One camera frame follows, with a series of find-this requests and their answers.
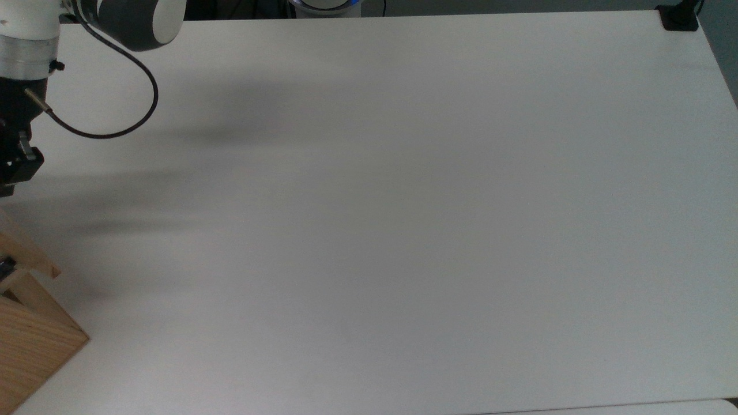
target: white table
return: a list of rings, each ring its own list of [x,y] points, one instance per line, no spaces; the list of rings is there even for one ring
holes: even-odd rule
[[[49,102],[127,126],[64,27]],[[186,23],[130,137],[1,201],[92,342],[20,415],[444,415],[738,395],[738,112],[656,12]]]
[[[535,411],[535,415],[736,415],[738,410],[724,400],[672,402],[651,405]]]

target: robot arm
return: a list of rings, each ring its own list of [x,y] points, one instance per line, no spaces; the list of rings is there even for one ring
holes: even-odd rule
[[[179,32],[187,0],[2,0],[0,2],[0,197],[44,162],[31,147],[31,121],[42,108],[57,58],[59,15],[78,18],[133,51],[156,49]]]

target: wood grain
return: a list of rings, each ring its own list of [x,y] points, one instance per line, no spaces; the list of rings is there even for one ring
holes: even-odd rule
[[[8,289],[28,309],[56,320],[66,326],[82,330],[54,298],[28,272],[24,272]]]
[[[26,270],[15,270],[12,274],[7,276],[4,280],[0,281],[0,294],[6,292],[15,282],[21,277],[25,276],[28,272]]]
[[[81,330],[0,297],[0,414],[10,414],[87,342]]]

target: black mount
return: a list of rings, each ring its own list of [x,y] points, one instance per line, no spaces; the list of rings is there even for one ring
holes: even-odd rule
[[[46,79],[0,78],[0,197],[11,196],[15,184],[30,180],[44,164],[44,155],[29,144],[31,120],[41,108],[25,95],[26,88],[46,97]]]
[[[699,0],[683,0],[676,6],[656,6],[663,28],[672,32],[696,32],[700,24],[694,8]]]
[[[7,278],[7,276],[15,271],[15,266],[15,259],[9,256],[0,259],[0,282],[2,282],[5,278]]]

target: gray wall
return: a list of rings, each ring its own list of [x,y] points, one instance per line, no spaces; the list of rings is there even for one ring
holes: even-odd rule
[[[230,14],[238,0],[219,0],[221,17]],[[234,18],[250,18],[254,0],[241,0]],[[280,0],[259,0],[269,17]],[[653,10],[658,4],[679,0],[387,0],[387,16],[428,16],[478,13],[545,13],[594,10]],[[382,0],[365,0],[364,16],[380,16]],[[700,20],[712,50],[738,103],[738,0],[706,0]]]

